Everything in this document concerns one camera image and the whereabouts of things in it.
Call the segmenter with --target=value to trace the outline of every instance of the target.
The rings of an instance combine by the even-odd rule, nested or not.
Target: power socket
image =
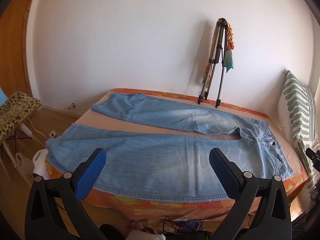
[[[50,138],[56,138],[57,137],[57,133],[55,130],[53,130],[51,133],[49,133]]]

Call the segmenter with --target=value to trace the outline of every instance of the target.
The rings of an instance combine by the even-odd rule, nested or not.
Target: blue fabric
[[[61,172],[74,171],[100,147],[107,162],[95,186],[104,192],[143,200],[196,203],[228,199],[209,163],[218,147],[242,171],[256,177],[292,174],[268,123],[142,94],[112,94],[92,109],[130,122],[203,134],[239,133],[239,140],[142,134],[73,124],[50,139],[47,161]]]
[[[3,93],[2,89],[0,88],[0,106],[7,100],[7,96]]]

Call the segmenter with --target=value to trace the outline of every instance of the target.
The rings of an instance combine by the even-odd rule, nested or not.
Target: pillow
[[[278,103],[281,130],[300,158],[307,174],[310,192],[320,173],[306,156],[306,149],[319,150],[316,105],[312,91],[288,70]]]

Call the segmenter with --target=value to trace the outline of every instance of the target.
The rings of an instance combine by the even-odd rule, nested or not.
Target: green and white fabric
[[[288,70],[278,103],[281,130],[293,146],[307,174],[307,187],[313,189],[320,173],[312,167],[306,156],[307,148],[319,150],[316,105],[312,91]]]

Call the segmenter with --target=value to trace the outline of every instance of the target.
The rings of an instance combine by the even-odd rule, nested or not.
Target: silver screw
[[[249,171],[246,171],[246,172],[244,173],[244,176],[245,176],[246,178],[251,178],[251,177],[252,177],[252,173],[249,172]]]
[[[276,175],[276,176],[275,176],[275,180],[276,180],[276,181],[281,181],[281,177],[278,176],[278,175]]]
[[[63,177],[65,179],[69,179],[72,176],[71,172],[66,172],[65,174],[63,174]]]
[[[42,177],[41,177],[41,176],[36,176],[36,178],[35,178],[35,182],[39,182],[39,181],[41,181],[41,179],[42,179]]]

